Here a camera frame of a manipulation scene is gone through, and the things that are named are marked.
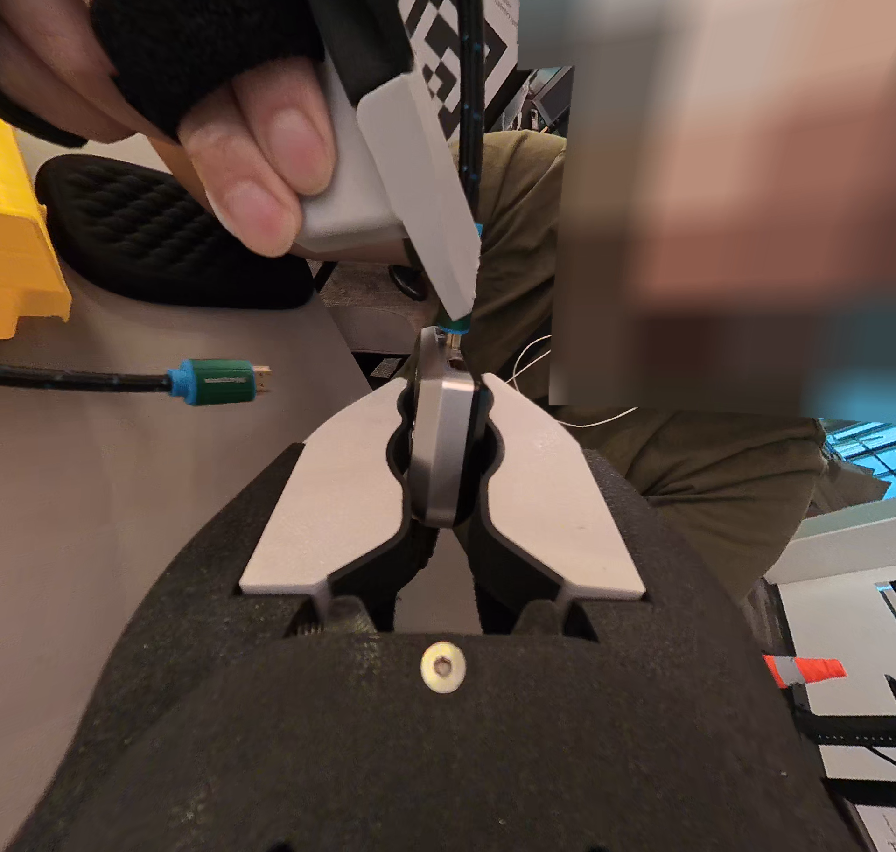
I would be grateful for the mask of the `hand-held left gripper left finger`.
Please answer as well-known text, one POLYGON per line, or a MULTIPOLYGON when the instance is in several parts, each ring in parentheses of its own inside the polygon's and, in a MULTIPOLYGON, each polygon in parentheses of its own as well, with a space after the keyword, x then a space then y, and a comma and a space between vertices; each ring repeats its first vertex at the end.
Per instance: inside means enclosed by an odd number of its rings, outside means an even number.
POLYGON ((243 594, 304 595, 319 608, 356 596, 377 607, 411 581, 410 403, 407 381, 394 379, 308 437, 240 578, 243 594))

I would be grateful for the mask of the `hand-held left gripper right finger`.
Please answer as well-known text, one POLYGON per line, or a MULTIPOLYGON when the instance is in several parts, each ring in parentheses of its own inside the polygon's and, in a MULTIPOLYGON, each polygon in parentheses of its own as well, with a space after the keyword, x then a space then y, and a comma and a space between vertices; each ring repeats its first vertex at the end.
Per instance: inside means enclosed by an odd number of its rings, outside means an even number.
POLYGON ((644 581, 582 448, 493 374, 488 425, 497 459, 479 493, 477 581, 505 606, 641 600, 644 581))

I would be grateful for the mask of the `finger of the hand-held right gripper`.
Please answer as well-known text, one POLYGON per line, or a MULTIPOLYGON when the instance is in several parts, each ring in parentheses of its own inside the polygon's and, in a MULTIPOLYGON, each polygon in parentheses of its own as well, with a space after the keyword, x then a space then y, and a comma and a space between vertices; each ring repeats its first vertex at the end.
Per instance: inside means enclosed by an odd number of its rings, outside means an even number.
POLYGON ((420 72, 399 74, 364 96, 357 124, 444 311, 451 321, 466 319, 480 237, 420 72))

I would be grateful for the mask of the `silver multiport hub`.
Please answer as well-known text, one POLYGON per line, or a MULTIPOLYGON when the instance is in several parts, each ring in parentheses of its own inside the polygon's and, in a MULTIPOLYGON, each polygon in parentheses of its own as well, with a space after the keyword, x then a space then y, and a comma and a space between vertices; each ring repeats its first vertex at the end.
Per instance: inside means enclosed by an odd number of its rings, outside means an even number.
POLYGON ((411 389, 410 508, 433 529, 451 529, 469 514, 489 408, 482 377, 470 372, 456 341, 435 326, 421 332, 411 389))

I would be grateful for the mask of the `yellow plastic bin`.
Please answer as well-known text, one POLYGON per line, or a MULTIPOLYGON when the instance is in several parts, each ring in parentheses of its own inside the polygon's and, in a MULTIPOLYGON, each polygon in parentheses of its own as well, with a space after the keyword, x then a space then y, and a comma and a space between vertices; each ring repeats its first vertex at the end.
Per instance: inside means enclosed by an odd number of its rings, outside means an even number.
POLYGON ((68 321, 72 296, 11 126, 1 124, 1 339, 21 318, 68 321))

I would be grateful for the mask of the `person's right hand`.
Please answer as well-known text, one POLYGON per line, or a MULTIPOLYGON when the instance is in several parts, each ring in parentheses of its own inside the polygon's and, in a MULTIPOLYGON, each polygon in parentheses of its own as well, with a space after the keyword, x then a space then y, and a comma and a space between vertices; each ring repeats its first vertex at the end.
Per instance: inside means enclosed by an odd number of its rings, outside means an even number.
POLYGON ((252 252, 288 252, 336 154, 307 0, 2 0, 2 117, 78 149, 141 134, 252 252))

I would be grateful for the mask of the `black white tag sign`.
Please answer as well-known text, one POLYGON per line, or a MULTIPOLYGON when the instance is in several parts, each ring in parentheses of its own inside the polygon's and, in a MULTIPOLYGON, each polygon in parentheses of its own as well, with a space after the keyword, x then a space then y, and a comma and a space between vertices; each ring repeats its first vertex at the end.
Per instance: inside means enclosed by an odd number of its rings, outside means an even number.
MULTIPOLYGON (((456 0, 398 0, 416 63, 448 141, 461 121, 461 55, 456 0)), ((501 115, 527 77, 519 70, 520 0, 483 0, 485 121, 501 127, 501 115)))

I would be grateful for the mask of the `black wrist rest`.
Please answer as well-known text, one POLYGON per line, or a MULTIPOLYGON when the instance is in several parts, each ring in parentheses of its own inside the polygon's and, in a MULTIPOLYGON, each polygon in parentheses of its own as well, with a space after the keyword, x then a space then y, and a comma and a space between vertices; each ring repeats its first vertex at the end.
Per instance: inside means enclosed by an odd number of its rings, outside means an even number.
POLYGON ((172 175, 66 154, 35 179, 57 255, 89 283, 154 305, 291 310, 315 294, 308 263, 257 255, 172 175))

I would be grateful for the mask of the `orange white striped tape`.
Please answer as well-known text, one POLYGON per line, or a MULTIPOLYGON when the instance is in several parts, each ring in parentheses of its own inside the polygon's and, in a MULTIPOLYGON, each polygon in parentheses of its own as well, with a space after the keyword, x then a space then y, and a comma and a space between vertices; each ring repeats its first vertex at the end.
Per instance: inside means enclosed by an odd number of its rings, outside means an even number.
POLYGON ((846 668, 836 658, 764 655, 763 660, 781 690, 847 677, 846 668))

